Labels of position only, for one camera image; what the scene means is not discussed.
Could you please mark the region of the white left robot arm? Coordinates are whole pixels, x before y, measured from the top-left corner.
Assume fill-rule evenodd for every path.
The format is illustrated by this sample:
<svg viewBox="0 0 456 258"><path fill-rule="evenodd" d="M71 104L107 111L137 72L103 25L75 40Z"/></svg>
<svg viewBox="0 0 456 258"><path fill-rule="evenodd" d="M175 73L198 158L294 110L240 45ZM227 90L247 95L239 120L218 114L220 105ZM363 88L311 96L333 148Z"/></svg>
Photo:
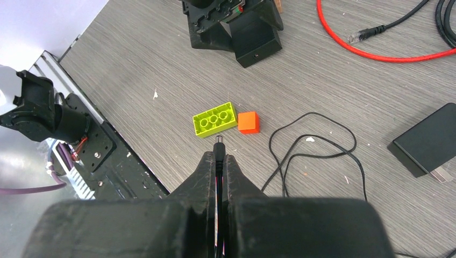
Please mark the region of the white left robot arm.
<svg viewBox="0 0 456 258"><path fill-rule="evenodd" d="M282 49L278 1L183 1L194 49L232 52L244 68ZM53 82L1 66L1 125L32 141L79 144L95 126L89 114L57 103Z"/></svg>

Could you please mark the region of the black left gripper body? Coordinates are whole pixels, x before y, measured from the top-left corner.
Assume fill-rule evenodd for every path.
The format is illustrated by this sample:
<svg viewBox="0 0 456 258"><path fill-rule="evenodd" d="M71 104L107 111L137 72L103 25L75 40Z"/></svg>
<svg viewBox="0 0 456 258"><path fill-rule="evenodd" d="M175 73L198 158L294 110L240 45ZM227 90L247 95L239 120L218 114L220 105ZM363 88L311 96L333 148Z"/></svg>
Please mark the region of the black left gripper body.
<svg viewBox="0 0 456 258"><path fill-rule="evenodd" d="M231 36L222 26L254 14L282 31L283 22L274 1L182 1L189 38L194 49L232 50Z"/></svg>

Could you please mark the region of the black network switch box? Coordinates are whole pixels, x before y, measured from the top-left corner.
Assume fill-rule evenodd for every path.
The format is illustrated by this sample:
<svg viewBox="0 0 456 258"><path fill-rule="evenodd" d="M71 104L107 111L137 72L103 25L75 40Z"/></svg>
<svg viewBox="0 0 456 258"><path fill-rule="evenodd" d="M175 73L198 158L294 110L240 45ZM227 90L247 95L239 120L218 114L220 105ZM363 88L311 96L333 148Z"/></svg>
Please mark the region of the black network switch box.
<svg viewBox="0 0 456 258"><path fill-rule="evenodd" d="M282 49L277 29L254 13L244 13L229 23L237 62L247 68Z"/></svg>

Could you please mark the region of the black power adapter with cord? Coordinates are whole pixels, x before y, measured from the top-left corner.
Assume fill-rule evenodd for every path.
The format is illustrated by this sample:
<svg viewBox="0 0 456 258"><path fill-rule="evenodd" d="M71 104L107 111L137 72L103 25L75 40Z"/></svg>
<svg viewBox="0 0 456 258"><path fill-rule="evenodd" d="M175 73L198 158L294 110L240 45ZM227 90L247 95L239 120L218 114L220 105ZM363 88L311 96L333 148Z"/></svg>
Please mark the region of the black power adapter with cord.
<svg viewBox="0 0 456 258"><path fill-rule="evenodd" d="M455 104L448 103L389 145L391 153L420 177L455 157ZM222 202L218 234L222 231ZM395 257L376 210L367 198L234 199L233 257Z"/></svg>

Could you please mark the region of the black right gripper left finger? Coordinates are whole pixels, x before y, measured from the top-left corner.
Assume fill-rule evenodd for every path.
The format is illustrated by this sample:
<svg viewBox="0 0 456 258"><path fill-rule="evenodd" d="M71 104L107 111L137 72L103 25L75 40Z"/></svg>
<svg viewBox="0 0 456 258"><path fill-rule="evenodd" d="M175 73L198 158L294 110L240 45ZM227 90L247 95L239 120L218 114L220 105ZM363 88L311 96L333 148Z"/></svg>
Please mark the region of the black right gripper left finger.
<svg viewBox="0 0 456 258"><path fill-rule="evenodd" d="M180 227L183 257L215 257L216 161L205 152L195 171L168 197L185 207L186 222Z"/></svg>

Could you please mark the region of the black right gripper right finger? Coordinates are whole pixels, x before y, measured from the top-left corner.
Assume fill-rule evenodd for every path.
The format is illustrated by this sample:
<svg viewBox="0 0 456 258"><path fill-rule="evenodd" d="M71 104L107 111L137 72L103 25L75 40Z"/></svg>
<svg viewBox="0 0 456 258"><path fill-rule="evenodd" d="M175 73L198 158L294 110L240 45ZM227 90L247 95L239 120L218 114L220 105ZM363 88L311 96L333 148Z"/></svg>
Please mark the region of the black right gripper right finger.
<svg viewBox="0 0 456 258"><path fill-rule="evenodd" d="M230 209L234 199L267 197L244 173L241 171L236 158L227 154L223 162L223 193L222 193L222 231L224 235L224 257L233 257L230 254L230 237L236 236L230 232L233 219L230 218Z"/></svg>

